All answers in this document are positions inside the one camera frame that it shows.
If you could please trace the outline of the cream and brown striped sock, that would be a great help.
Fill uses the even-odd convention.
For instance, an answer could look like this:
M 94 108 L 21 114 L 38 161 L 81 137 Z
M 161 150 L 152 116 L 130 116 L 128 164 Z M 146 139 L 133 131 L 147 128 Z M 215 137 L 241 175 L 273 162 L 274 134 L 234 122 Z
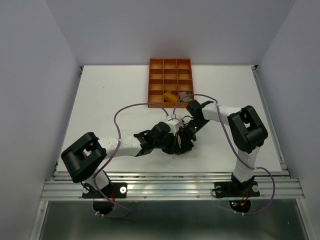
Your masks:
M 185 132 L 179 131 L 175 139 L 174 154 L 181 155 L 189 152 L 194 147 L 192 138 L 190 138 Z

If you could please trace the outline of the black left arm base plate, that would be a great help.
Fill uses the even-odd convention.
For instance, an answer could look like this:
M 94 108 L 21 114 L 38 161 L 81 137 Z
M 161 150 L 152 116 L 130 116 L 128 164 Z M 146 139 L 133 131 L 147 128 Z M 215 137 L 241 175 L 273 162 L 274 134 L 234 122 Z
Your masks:
M 83 199 L 102 199 L 101 193 L 93 186 L 83 183 Z M 100 191 L 110 199 L 125 199 L 127 197 L 128 184 L 126 182 L 111 182 Z

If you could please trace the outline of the mustard yellow sock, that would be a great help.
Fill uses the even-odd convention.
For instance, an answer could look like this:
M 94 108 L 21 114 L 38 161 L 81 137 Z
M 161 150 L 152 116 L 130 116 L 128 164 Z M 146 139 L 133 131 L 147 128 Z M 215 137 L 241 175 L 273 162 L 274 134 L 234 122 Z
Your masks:
M 178 96 L 173 94 L 170 90 L 164 92 L 163 99 L 166 103 L 177 103 L 179 100 Z

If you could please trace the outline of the tan sock with red cuff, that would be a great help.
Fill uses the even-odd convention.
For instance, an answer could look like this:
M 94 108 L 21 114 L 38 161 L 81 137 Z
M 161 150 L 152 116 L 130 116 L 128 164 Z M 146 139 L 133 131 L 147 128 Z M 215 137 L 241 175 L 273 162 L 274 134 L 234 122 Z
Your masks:
M 187 91 L 180 91 L 178 96 L 180 103 L 189 103 L 193 100 L 193 96 Z

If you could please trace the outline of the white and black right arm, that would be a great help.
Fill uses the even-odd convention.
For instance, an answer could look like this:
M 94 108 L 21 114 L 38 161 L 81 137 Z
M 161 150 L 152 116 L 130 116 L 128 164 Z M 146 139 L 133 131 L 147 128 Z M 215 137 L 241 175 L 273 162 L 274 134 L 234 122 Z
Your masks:
M 231 192 L 242 195 L 248 190 L 248 183 L 254 179 L 255 162 L 260 147 L 268 138 L 268 131 L 255 108 L 247 105 L 243 108 L 221 106 L 213 101 L 199 103 L 190 101 L 186 110 L 193 117 L 183 129 L 194 136 L 209 121 L 221 124 L 227 141 L 237 160 L 231 175 Z

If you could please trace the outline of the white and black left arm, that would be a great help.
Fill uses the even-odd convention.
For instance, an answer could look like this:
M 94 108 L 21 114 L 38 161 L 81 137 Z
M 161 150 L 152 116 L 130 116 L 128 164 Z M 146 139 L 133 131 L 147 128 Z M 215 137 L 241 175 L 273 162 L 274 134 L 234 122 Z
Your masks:
M 111 181 L 99 167 L 103 160 L 129 156 L 140 157 L 150 154 L 154 149 L 173 155 L 180 152 L 179 140 L 172 133 L 154 135 L 150 130 L 128 137 L 98 138 L 87 132 L 60 155 L 72 181 L 85 182 L 94 188 L 100 197 L 111 193 Z

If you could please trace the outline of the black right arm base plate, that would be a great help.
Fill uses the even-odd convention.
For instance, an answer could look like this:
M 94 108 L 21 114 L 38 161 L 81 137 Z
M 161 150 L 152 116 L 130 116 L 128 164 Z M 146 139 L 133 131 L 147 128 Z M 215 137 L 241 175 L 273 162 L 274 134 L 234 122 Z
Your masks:
M 259 197 L 260 191 L 258 183 L 252 181 L 249 183 L 238 183 L 235 181 L 218 181 L 213 183 L 211 195 L 217 199 L 222 198 L 242 198 L 246 197 Z

